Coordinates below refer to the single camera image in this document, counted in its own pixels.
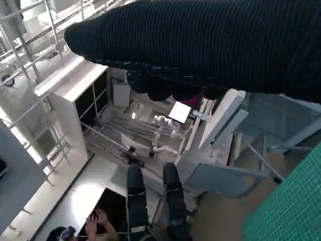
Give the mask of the bare black left hand blue tape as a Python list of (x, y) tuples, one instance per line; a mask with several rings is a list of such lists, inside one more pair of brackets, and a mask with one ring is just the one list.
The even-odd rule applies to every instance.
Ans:
[(174, 163), (163, 167), (163, 200), (167, 204), (165, 229), (155, 229), (148, 221), (146, 189), (139, 164), (127, 169), (127, 240), (192, 240), (187, 222), (183, 186)]

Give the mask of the black knitted gloved right hand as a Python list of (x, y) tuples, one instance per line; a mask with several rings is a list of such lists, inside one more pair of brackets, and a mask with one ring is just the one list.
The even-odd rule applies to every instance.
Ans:
[(320, 103), (320, 1), (135, 1), (64, 39), (153, 101), (235, 89)]

